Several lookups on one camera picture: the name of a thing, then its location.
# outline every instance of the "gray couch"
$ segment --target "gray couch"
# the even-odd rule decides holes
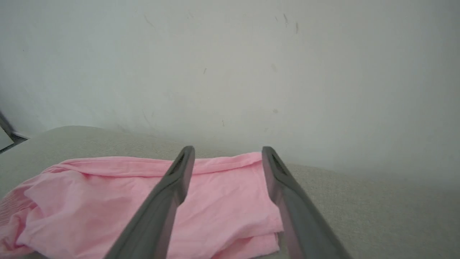
[[[0,195],[66,159],[172,160],[183,146],[93,127],[53,129],[0,155]],[[197,158],[236,155],[195,148]],[[354,258],[460,258],[459,192],[370,181],[307,166],[288,168]],[[266,258],[288,258],[285,246]]]

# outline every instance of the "folded fabric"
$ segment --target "folded fabric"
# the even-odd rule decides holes
[[[103,157],[49,167],[0,202],[0,258],[103,258],[171,163]],[[196,159],[167,257],[256,257],[279,249],[280,231],[260,153]]]

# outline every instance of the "white wall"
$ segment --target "white wall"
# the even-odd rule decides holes
[[[459,13],[457,0],[2,0],[0,111],[30,136],[77,124],[272,145],[298,164],[460,186]]]

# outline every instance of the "pink cloth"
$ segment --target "pink cloth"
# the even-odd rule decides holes
[[[70,159],[23,182],[0,202],[0,258],[32,251],[51,258],[100,259],[171,161]],[[251,258],[279,249],[278,208],[260,153],[196,159],[179,206],[168,258]]]

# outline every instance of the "pink fabric wrinkle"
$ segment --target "pink fabric wrinkle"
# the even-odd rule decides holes
[[[50,258],[103,258],[171,163],[103,157],[45,169],[0,201],[0,258],[32,251]],[[196,159],[167,257],[261,256],[279,250],[280,231],[260,153]]]

